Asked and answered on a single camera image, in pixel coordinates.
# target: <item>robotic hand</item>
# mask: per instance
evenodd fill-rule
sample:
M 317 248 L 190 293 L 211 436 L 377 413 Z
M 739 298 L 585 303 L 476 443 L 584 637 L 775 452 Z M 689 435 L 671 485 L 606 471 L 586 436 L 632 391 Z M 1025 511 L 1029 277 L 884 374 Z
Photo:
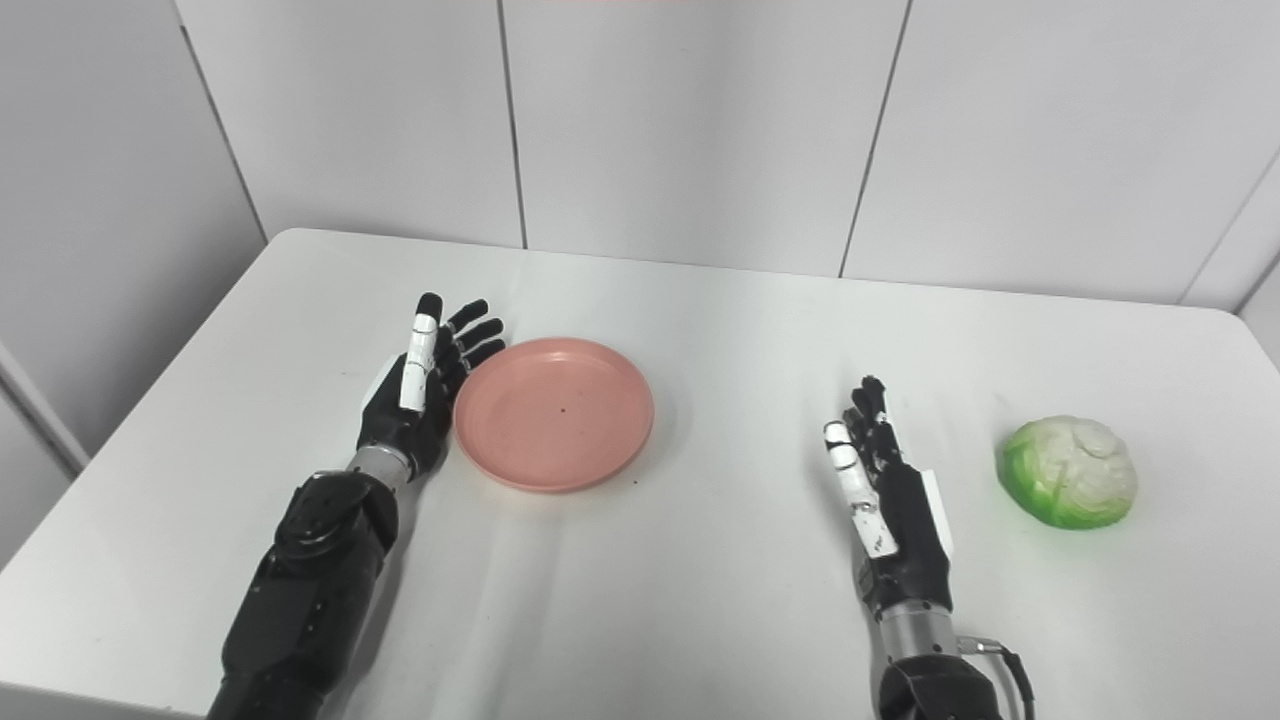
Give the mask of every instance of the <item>robotic hand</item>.
M 957 637 L 951 625 L 951 561 L 938 523 L 941 500 L 901 456 L 884 386 L 873 377 L 852 392 L 844 420 L 823 428 L 865 560 L 858 589 L 888 655 L 881 679 L 882 720 L 1000 720 L 989 679 L 961 653 L 998 653 L 1034 720 L 1021 660 L 998 642 Z
M 209 720 L 312 720 L 351 661 L 378 575 L 399 529 L 397 493 L 435 469 L 453 398 L 470 372 L 504 347 L 484 300 L 440 323 L 424 295 L 410 351 L 365 406 L 346 470 L 311 475 L 293 493 L 223 646 Z

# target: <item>white table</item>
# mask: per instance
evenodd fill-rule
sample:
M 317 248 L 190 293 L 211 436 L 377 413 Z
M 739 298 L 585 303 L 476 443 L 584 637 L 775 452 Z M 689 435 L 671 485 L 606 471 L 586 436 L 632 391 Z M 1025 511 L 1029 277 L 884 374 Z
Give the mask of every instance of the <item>white table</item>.
M 957 628 L 1024 655 L 1042 720 L 1280 700 L 1280 373 L 1230 315 L 319 231 L 271 242 L 0 574 L 0 683 L 201 715 L 291 492 L 351 455 L 424 290 L 488 297 L 512 341 L 616 347 L 657 421 L 568 496 L 453 452 L 333 717 L 870 719 L 819 432 L 864 373 L 938 471 Z M 1129 441 L 1119 525 L 1047 528 L 997 484 L 997 441 L 1060 413 Z

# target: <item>wall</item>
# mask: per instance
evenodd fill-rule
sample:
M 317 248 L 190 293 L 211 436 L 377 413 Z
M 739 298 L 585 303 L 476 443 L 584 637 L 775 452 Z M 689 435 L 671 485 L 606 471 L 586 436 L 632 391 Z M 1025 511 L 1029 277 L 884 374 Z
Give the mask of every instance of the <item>wall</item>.
M 1280 250 L 1215 254 L 1280 149 L 1277 33 L 1261 0 L 915 3 L 845 277 L 1239 302 Z
M 266 236 L 520 247 L 493 0 L 178 0 Z
M 1271 269 L 1240 316 L 1280 368 L 1280 265 Z
M 529 247 L 836 274 L 905 8 L 506 3 Z
M 179 6 L 268 234 L 1226 309 L 1280 252 L 1274 3 Z
M 0 392 L 0 568 L 67 489 L 69 478 Z
M 262 234 L 168 3 L 0 4 L 0 97 L 3 370 L 92 454 Z

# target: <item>robot finger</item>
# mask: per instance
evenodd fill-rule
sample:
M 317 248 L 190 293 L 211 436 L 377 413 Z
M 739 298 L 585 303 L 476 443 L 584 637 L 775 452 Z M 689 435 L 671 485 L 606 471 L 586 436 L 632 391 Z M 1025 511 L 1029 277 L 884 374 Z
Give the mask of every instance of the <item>robot finger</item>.
M 489 313 L 489 302 L 485 299 L 472 300 L 453 314 L 452 318 L 440 324 L 440 345 L 449 345 L 463 328 L 479 320 Z
M 452 365 L 458 360 L 458 357 L 470 352 L 475 346 L 492 337 L 497 337 L 502 332 L 502 328 L 503 325 L 500 319 L 489 318 L 467 332 L 456 336 L 448 345 L 436 347 L 436 364 Z
M 471 352 L 467 352 L 457 363 L 449 365 L 449 368 L 444 369 L 444 373 L 440 375 L 440 382 L 444 384 L 444 392 L 449 401 L 452 402 L 453 398 L 457 397 L 458 391 L 462 389 L 462 383 L 466 382 L 471 370 L 479 368 L 481 363 L 493 357 L 504 347 L 507 347 L 506 342 L 500 340 L 490 340 Z

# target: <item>green cabbage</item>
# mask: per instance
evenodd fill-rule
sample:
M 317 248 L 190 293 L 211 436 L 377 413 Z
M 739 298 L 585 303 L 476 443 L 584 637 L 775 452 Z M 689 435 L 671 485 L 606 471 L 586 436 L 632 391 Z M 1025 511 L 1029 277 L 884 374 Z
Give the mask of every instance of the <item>green cabbage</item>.
M 1000 451 L 998 471 L 1018 505 L 1057 528 L 1110 525 L 1138 495 L 1124 441 L 1102 423 L 1070 415 L 1019 428 Z

